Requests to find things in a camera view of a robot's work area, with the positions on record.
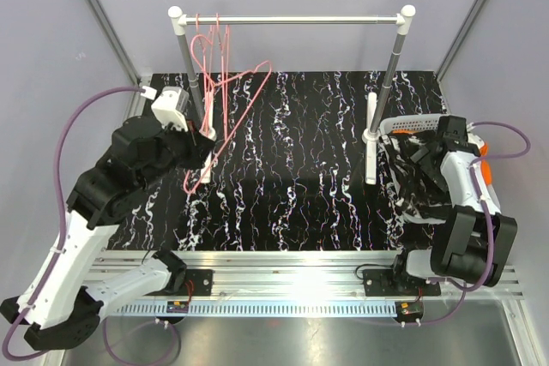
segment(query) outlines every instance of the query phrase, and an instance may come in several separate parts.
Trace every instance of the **metal pole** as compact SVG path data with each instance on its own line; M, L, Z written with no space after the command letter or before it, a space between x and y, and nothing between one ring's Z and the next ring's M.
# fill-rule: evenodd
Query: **metal pole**
M446 75L446 72L448 71L449 66L454 61L454 57L457 55L457 52L462 47L463 41L468 36L469 31L471 30L471 27L473 27L473 24L476 22L477 17L480 14L480 11L485 7L487 2L488 0L474 0L473 6L471 6L471 9L469 10L468 15L465 18L465 21L463 21L459 32L457 33L454 41L452 42L452 46L449 48L448 52L446 53L446 56L444 57L443 62L440 65L440 68L438 68L438 71L437 71L438 81L441 81L444 78L444 75Z
M187 69L187 76L189 77L189 87L192 94L192 100L195 104L196 114L198 115L199 124L202 124L204 120L204 104L202 103L202 93L200 92L200 85L198 83L198 76L195 73L195 67L192 64L192 57L190 56L189 44L187 43L187 35L182 34L178 36L179 49L181 49L181 56L185 68Z
M179 49L181 50L181 56L183 57L187 77L189 78L190 93L192 95L192 101L195 104L198 122L199 124L202 124L202 121L204 120L204 103L202 102L202 93L198 83L198 76L196 76L195 67L192 64L192 57L190 56L189 43L187 42L185 30L178 24L179 18L183 15L183 11L177 6L173 6L168 10L168 15L172 19L173 31L178 37Z
M390 24L399 22L398 16L198 16L201 25L261 25L261 24ZM179 23L195 25L196 16L185 16Z
M124 72L134 85L139 84L140 75L137 72L135 66L131 62L130 56L122 46L122 42L118 38L114 28L112 27L109 18L106 15L100 0L86 0L89 5L92 14L100 25L103 34L106 36L106 40L111 46L112 50L117 56L118 61L122 65Z
M399 26L396 31L395 44L393 45L393 51L389 59L389 64L387 65L387 71L385 72L385 77L383 78L381 91L377 97L376 111L374 112L369 128L369 131L372 134L375 134L377 129L379 129L379 124L381 123L383 112L385 111L387 100L389 99L393 77L395 76L396 65L398 64L398 59L401 56L402 46L404 45L404 40L406 39L406 35L410 29L412 18L415 15L415 7L411 5L404 6L401 10L401 15L405 22L403 25Z

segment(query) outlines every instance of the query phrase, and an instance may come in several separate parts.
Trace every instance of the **orange part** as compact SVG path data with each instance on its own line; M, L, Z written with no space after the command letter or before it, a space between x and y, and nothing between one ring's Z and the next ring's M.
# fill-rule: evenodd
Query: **orange part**
M408 133L409 135L413 135L415 132L412 130L400 129L400 130L393 130L391 133Z
M480 155L486 156L488 154L488 143L484 143L484 146L480 148ZM484 183L486 186L492 184L492 170L490 165L485 160L480 162L480 171L482 171L482 177L484 178Z

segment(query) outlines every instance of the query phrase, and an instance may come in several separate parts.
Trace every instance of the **white cable tray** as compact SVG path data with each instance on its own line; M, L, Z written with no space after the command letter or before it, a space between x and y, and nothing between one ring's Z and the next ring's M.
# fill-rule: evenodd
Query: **white cable tray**
M195 317L395 317L392 301L341 301L300 304L277 301L193 300L187 312L171 312L164 301L136 300L119 309L115 316L195 316Z

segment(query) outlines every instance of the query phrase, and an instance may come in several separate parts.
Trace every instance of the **metal floor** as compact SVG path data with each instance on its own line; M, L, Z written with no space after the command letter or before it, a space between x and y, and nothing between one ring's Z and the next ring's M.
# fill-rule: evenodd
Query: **metal floor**
M448 311L444 303L425 303L425 318ZM109 340L122 359L147 364L160 357L171 334L151 325L131 335L145 317L109 320ZM520 364L500 303L467 301L450 321L435 327L402 330L391 319L196 318L177 326L181 350L177 366L293 365L483 365ZM115 365L101 331L68 351L63 365Z

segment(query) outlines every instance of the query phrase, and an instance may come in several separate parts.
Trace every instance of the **metal frame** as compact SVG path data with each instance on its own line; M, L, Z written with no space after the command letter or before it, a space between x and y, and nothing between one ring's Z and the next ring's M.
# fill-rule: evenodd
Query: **metal frame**
M448 49L446 56L444 56L444 59L437 70L437 78L439 81L441 81L446 75L446 72L448 72L449 66L454 61L455 55L457 55L457 52L462 47L463 42L471 30L471 27L473 27L473 24L479 17L480 11L486 6L487 1L488 0L474 0L465 21L463 21L460 30L457 32L452 45Z
M139 73L137 73L137 70L131 62L128 53L122 46L122 42L112 28L112 24L109 21L109 18L107 17L100 0L86 0L86 2L91 12L94 14L95 19L99 23L101 30L106 37L106 40L109 42L109 45L112 48L112 51L114 51L114 54L117 56L117 59L122 65L124 72L130 79L130 82L133 85L137 85L140 78Z
M396 39L390 55L387 70L383 76L383 84L379 92L375 110L372 116L368 116L368 131L366 132L366 145L370 150L376 144L377 130L383 117L383 112L389 99L390 90L395 76L396 66L398 64L404 40L415 16L415 7L406 5L400 13L394 16L365 15L365 16L199 16L188 17L184 15L183 10L178 6L172 6L168 10L168 16L172 21L173 32L178 38L179 48L183 57L184 66L189 76L189 84L192 92L192 98L196 107L196 112L200 123L204 118L204 106L202 103L202 94L198 84L194 64L192 62L189 43L186 38L185 30L189 24L194 25L256 25L256 24L393 24L397 25ZM372 167L366 165L366 182L371 180L370 174L375 175L375 161Z
M85 281L93 283L129 271L141 264L145 253L144 250L102 252ZM397 254L395 251L176 253L189 268L214 270L212 296L193 297L196 306L190 314L193 316L391 317L394 314L392 305L409 299L366 298L360 280L353 274L360 264L390 264ZM441 297L425 297L425 300L448 302L461 295L451 285L441 285L441 289ZM179 299L185 300L185 297L169 298ZM162 307L167 300L165 297L144 297L120 310L119 315L154 316L154 307ZM467 300L501 302L522 364L546 364L512 266L504 269L498 285L470 293ZM295 303L293 307L301 308L301 312L285 313L280 309L288 307L288 303ZM387 309L378 313L372 311L383 307ZM262 308L263 312L253 313L251 308ZM61 357L58 352L49 353L42 364L61 364Z

